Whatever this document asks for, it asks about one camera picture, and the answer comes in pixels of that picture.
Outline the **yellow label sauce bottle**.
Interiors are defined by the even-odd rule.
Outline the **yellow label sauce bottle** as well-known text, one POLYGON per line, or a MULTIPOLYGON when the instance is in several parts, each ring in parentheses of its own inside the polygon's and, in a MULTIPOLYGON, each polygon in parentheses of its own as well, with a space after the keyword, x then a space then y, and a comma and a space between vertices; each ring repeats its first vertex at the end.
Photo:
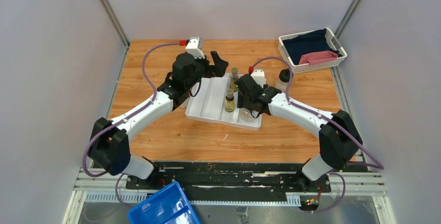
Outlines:
POLYGON ((235 109, 235 97, 234 97, 234 91, 229 88, 226 91, 226 97, 224 101, 224 109, 227 112, 233 112, 235 109))
POLYGON ((234 67, 231 69, 231 73, 230 73, 230 88, 233 91, 237 91, 237 85, 235 84, 235 82, 238 78, 239 78, 238 68, 234 67))

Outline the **glass jar front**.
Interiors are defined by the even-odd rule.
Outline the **glass jar front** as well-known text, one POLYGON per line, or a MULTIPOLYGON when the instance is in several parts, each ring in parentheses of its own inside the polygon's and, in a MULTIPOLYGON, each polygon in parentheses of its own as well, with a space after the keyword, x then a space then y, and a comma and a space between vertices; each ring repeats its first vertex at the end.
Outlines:
POLYGON ((246 108, 241 108, 239 117, 245 122, 251 122, 258 118, 257 114, 253 110, 248 110, 246 108))

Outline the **black lid bead jar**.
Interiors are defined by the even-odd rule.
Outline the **black lid bead jar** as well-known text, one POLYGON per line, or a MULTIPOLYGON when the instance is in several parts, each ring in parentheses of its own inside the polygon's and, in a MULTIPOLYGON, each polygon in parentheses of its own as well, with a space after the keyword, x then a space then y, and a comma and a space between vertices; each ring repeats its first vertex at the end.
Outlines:
POLYGON ((180 106, 179 108, 185 109, 188 105, 189 99, 187 98, 180 106))
POLYGON ((278 80, 277 80, 277 82, 275 84, 275 87, 278 90, 281 90, 283 93, 286 92, 287 87, 288 87, 288 83, 290 81, 290 76, 291 76, 291 73, 290 73, 289 69, 281 70, 279 72, 278 80))

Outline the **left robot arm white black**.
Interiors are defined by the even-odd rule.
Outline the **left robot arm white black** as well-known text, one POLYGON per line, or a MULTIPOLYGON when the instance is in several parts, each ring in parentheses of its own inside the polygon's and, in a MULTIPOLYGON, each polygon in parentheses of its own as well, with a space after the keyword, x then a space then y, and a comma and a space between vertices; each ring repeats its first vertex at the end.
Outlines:
POLYGON ((129 143, 152 122, 194 96, 191 90, 194 86, 199 87, 203 78, 225 75, 228 62, 216 51, 210 54, 213 64, 207 58, 195 58, 188 52, 179 54, 164 83, 151 97, 113 120, 98 119, 85 149, 85 157, 110 175, 134 176, 146 189, 154 189, 159 184, 158 166, 145 157, 131 154, 129 143))

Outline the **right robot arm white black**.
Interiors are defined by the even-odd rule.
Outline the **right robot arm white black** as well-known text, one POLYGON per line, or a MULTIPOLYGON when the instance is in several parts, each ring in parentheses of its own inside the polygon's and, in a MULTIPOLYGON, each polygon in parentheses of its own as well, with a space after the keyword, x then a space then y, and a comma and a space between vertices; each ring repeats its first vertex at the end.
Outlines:
POLYGON ((315 109, 290 98, 281 90, 259 85, 246 74, 235 81, 243 106, 251 112, 273 115, 306 129, 319 140, 319 153, 298 172, 297 184, 311 191, 327 172, 343 169, 362 146, 362 140, 350 115, 315 109))

